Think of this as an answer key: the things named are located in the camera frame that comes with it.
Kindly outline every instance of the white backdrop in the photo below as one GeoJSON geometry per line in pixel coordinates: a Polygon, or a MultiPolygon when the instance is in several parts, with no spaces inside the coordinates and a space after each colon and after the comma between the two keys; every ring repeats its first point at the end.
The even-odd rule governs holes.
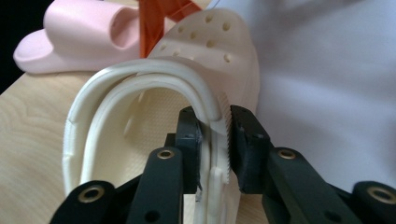
{"type": "Polygon", "coordinates": [[[396,188],[396,1],[215,0],[250,27],[261,63],[257,116],[277,147],[325,180],[396,188]]]}

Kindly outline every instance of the white clog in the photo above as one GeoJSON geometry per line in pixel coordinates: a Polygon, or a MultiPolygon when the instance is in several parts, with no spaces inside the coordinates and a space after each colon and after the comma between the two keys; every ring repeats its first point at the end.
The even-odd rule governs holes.
{"type": "Polygon", "coordinates": [[[66,193],[102,179],[140,175],[151,150],[174,133],[191,105],[203,124],[201,185],[185,201],[185,223],[235,223],[239,190],[228,157],[230,105],[255,111],[260,90],[249,30],[234,12],[212,9],[176,24],[147,59],[93,76],[73,103],[64,133],[66,193]]]}

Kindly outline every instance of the pink slide sandal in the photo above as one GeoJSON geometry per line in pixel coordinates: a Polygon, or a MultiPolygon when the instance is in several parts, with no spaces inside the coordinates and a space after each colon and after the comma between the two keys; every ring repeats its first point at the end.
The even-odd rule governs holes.
{"type": "Polygon", "coordinates": [[[27,73],[98,71],[139,57],[137,8],[55,0],[46,11],[44,27],[15,49],[15,63],[27,73]]]}

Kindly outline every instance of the wooden surface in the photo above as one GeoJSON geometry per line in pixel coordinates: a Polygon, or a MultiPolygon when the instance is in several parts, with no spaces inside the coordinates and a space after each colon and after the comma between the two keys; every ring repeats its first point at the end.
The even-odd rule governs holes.
{"type": "MultiPolygon", "coordinates": [[[[64,121],[92,74],[24,74],[0,96],[0,223],[48,223],[63,201],[64,121]]],[[[266,223],[259,195],[242,196],[237,223],[266,223]]]]}

